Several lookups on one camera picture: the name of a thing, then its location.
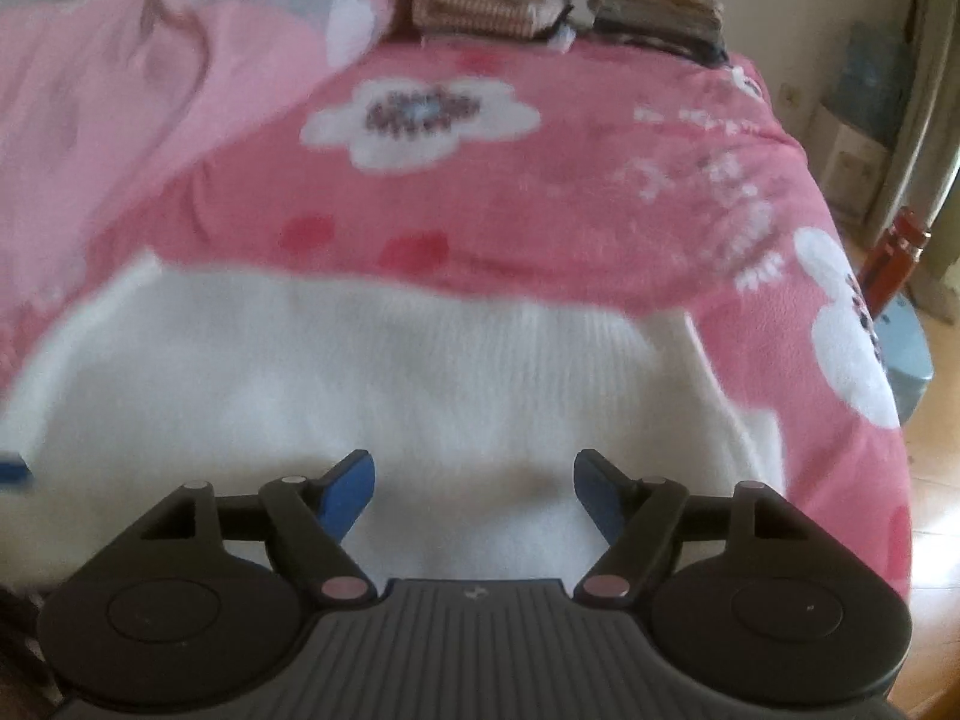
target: wall outlet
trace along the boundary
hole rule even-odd
[[[802,102],[803,92],[800,91],[799,86],[794,86],[789,83],[781,86],[781,90],[779,91],[779,103],[781,106],[795,111],[800,107]]]

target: striped towel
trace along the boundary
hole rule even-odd
[[[422,32],[469,32],[530,40],[557,23],[565,0],[414,0],[414,26]]]

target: blue stool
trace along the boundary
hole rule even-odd
[[[933,381],[933,360],[923,325],[910,301],[897,295],[875,322],[887,381],[894,391],[896,414],[901,425],[914,415],[926,388]]]

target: wooden floor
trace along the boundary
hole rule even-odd
[[[936,377],[905,430],[913,478],[914,640],[893,699],[906,712],[960,680],[960,327],[921,319]]]

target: blue object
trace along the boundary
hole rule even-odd
[[[376,468],[370,453],[357,451],[336,464],[320,480],[323,495],[317,520],[323,531],[340,543],[373,498]]]
[[[0,488],[19,487],[32,479],[23,458],[13,452],[0,452]]]
[[[894,148],[904,122],[915,63],[909,45],[894,29],[853,25],[847,64],[826,105],[864,134]]]
[[[903,295],[897,295],[875,323],[883,350],[887,381],[894,391],[896,415],[905,425],[914,415],[933,381],[933,360],[917,312]]]
[[[634,482],[593,449],[577,455],[573,464],[573,488],[600,535],[613,546],[627,527],[624,503]]]

